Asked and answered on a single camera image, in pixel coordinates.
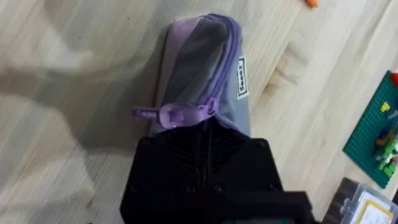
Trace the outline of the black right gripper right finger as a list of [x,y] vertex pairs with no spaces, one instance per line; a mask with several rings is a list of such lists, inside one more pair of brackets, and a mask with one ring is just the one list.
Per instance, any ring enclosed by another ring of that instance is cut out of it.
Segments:
[[269,144],[212,119],[203,128],[210,223],[284,223],[284,191]]

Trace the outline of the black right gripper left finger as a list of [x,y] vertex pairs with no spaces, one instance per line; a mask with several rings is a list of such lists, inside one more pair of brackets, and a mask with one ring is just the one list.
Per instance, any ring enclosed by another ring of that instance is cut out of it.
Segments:
[[207,122],[137,144],[120,214],[124,223],[205,223],[202,146]]

